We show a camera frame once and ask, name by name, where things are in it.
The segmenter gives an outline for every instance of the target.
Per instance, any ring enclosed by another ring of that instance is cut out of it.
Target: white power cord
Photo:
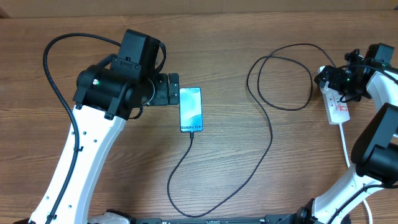
[[[343,144],[344,157],[346,159],[347,167],[350,167],[351,164],[349,163],[349,158],[348,158],[348,153],[347,153],[347,146],[346,146],[346,139],[344,137],[344,131],[343,131],[343,124],[339,123],[338,127],[340,128],[341,143]],[[363,200],[363,204],[365,205],[366,211],[368,212],[369,224],[373,224],[373,217],[372,217],[371,208],[369,207],[368,202],[366,200]]]

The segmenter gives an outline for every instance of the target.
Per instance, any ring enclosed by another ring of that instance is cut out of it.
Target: wooden surface
[[[264,115],[245,88],[257,58],[284,45],[308,42],[344,65],[344,54],[355,48],[364,54],[370,44],[398,46],[397,21],[394,11],[0,20],[0,223],[30,216],[65,144],[70,121],[42,69],[42,52],[54,37],[87,32],[121,41],[127,28],[139,30],[165,42],[164,72],[178,72],[181,87],[202,88],[205,130],[195,135],[171,183],[177,206],[196,215],[238,188],[268,145]],[[84,37],[54,45],[50,71],[70,105],[77,75],[117,51]],[[279,55],[301,61],[313,74],[329,64],[311,47]],[[398,64],[397,55],[392,64]],[[253,75],[250,81],[253,89],[255,79]],[[292,108],[305,103],[309,85],[304,69],[280,60],[270,60],[261,78],[262,93],[270,102]],[[328,124],[318,90],[304,110],[266,110],[274,128],[268,155],[250,183],[207,218],[295,212],[345,172],[339,130]],[[350,103],[349,110],[345,133],[351,149],[375,109],[372,101],[363,100]],[[189,145],[178,119],[178,106],[166,106],[146,108],[140,119],[127,122],[105,162],[90,215],[114,208],[136,217],[183,218],[166,194],[167,178]],[[396,223],[397,196],[398,190],[384,190],[369,198],[375,223]],[[363,205],[351,217],[353,223],[367,223]]]
[[[3,17],[393,10],[398,0],[0,0]]]

